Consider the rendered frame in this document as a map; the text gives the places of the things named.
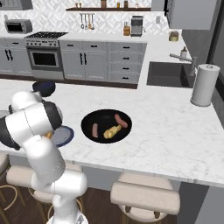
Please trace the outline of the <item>black bowl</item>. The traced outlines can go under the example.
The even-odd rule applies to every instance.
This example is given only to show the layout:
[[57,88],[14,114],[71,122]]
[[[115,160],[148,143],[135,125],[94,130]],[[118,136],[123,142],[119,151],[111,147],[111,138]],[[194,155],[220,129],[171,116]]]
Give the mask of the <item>black bowl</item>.
[[[113,126],[117,126],[118,123],[115,119],[115,114],[118,114],[127,124],[128,128],[122,128],[112,138],[106,139],[103,133]],[[92,136],[93,124],[98,124],[98,137]],[[83,134],[90,140],[99,144],[112,144],[123,140],[131,131],[132,121],[130,117],[122,111],[115,109],[99,109],[86,115],[81,121],[81,129]]]

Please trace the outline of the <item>grey plate with navy rim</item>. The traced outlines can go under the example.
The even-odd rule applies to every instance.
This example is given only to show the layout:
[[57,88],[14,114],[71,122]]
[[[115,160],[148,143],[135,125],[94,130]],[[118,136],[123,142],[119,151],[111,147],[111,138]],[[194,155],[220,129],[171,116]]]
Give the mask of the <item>grey plate with navy rim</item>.
[[69,144],[73,138],[74,131],[70,127],[60,126],[53,132],[51,140],[57,147],[62,147]]

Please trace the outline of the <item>dark blue bowl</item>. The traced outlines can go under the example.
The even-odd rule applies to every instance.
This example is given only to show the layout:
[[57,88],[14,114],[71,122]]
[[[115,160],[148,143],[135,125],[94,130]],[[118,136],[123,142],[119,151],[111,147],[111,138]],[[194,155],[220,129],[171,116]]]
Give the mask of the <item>dark blue bowl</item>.
[[52,80],[36,81],[32,84],[34,92],[40,92],[42,97],[48,97],[55,91],[56,85]]

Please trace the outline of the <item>grey cupboard run with drawers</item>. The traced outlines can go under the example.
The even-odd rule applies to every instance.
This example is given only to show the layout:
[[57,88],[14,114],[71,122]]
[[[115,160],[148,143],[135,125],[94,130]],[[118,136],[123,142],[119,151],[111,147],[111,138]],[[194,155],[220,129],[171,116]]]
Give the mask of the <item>grey cupboard run with drawers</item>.
[[138,83],[145,43],[61,40],[59,44],[68,80]]

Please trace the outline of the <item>dark grey sink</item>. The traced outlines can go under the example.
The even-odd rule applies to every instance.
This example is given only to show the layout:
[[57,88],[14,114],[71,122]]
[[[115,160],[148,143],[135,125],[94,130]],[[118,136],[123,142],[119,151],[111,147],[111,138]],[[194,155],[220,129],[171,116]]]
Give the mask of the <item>dark grey sink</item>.
[[169,88],[192,88],[191,65],[184,63],[154,62],[149,64],[147,85]]

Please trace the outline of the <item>silver oven with hob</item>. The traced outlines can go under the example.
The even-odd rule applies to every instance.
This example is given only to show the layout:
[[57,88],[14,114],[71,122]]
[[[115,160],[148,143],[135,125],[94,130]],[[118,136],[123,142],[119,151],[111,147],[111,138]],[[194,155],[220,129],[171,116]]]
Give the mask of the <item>silver oven with hob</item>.
[[24,38],[31,72],[35,78],[63,80],[63,66],[58,38],[65,32],[39,31]]

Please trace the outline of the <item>silver coffee machine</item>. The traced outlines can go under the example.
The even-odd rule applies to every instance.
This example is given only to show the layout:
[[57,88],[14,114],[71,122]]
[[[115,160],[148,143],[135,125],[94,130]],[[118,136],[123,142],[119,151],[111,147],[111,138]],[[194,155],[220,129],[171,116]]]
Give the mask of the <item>silver coffee machine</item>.
[[131,18],[131,37],[141,37],[144,29],[144,17],[133,16]]

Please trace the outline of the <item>beige padded stool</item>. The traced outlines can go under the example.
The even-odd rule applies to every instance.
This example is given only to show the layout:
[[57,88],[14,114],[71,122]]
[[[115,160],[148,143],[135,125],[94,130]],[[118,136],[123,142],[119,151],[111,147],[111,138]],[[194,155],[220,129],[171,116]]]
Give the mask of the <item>beige padded stool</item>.
[[77,206],[77,198],[88,188],[87,177],[80,166],[66,164],[65,172],[58,180],[42,186],[32,168],[13,165],[6,180],[14,186],[32,188],[36,200],[52,203],[54,214],[46,224],[88,224],[83,202]]
[[113,183],[110,202],[122,211],[122,224],[161,224],[168,214],[177,215],[180,197],[168,179],[123,173]]

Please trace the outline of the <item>silver tap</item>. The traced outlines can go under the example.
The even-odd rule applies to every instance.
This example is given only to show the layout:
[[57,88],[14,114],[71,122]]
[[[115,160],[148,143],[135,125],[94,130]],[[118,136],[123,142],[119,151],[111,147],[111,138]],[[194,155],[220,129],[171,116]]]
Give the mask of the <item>silver tap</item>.
[[190,62],[191,63],[191,69],[190,69],[190,72],[189,72],[189,76],[195,76],[196,75],[196,72],[197,72],[196,62],[197,62],[198,57],[192,57],[192,59],[188,59],[187,57],[178,56],[178,55],[173,54],[173,53],[170,53],[170,57]]

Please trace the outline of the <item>white paper towel roll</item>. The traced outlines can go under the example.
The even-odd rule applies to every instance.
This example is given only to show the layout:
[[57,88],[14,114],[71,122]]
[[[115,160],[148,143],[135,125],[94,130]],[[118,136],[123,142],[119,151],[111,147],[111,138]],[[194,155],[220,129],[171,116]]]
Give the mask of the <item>white paper towel roll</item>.
[[216,65],[203,64],[198,66],[198,72],[193,84],[190,102],[198,107],[208,107],[211,104],[214,88],[220,68]]

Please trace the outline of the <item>tan round jar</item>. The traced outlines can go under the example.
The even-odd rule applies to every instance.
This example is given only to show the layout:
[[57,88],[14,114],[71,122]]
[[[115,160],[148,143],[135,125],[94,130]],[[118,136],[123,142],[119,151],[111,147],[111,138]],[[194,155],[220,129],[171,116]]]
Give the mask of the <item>tan round jar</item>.
[[178,31],[171,31],[169,33],[169,40],[172,42],[176,42],[179,40],[179,32]]

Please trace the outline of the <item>silver toaster oven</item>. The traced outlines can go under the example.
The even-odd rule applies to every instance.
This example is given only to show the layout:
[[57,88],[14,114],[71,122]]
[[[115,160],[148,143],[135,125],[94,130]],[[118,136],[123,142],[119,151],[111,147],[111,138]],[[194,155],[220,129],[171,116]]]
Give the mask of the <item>silver toaster oven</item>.
[[32,22],[30,19],[8,19],[4,21],[8,33],[26,34],[32,32]]

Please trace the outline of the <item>rail with hanging tools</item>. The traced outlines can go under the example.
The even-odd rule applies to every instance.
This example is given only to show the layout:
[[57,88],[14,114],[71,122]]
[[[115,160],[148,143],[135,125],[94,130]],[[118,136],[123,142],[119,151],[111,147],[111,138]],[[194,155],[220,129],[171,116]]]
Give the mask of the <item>rail with hanging tools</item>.
[[82,30],[93,30],[94,26],[94,13],[81,13],[80,14],[80,28]]

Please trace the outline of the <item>wooden wall shelf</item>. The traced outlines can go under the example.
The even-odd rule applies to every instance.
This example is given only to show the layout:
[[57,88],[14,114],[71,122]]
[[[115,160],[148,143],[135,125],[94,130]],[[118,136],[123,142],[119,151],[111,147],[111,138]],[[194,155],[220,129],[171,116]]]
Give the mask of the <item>wooden wall shelf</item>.
[[66,11],[151,11],[151,8],[68,8]]

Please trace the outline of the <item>grey wall cupboard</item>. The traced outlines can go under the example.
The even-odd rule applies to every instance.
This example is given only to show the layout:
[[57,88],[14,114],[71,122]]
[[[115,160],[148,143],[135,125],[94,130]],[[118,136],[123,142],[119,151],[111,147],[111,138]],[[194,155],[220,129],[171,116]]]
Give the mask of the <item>grey wall cupboard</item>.
[[209,30],[217,0],[167,0],[164,11],[171,29]]

